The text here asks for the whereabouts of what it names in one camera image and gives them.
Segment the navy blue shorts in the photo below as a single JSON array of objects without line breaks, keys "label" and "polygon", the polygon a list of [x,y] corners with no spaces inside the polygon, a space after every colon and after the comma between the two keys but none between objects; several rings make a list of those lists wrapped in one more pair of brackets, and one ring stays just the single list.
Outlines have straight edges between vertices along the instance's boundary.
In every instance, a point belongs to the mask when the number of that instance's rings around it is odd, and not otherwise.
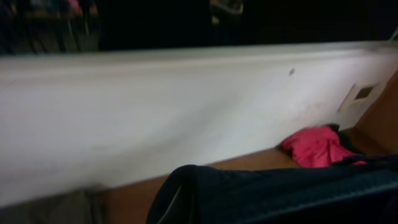
[{"label": "navy blue shorts", "polygon": [[396,223],[397,157],[257,171],[182,166],[159,189],[147,222]]}]

